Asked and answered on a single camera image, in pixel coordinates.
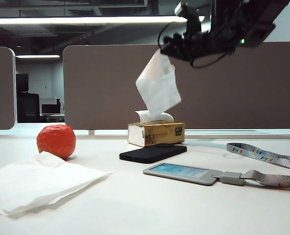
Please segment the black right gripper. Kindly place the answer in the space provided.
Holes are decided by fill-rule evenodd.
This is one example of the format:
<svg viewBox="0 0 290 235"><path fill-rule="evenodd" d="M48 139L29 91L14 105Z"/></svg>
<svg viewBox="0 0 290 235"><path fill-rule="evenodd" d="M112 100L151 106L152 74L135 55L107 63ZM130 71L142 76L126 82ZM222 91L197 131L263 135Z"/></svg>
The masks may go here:
<svg viewBox="0 0 290 235"><path fill-rule="evenodd" d="M188 62L209 55L227 54L235 48L236 28L223 25L206 32L187 31L184 39L181 35L165 36L160 53Z"/></svg>

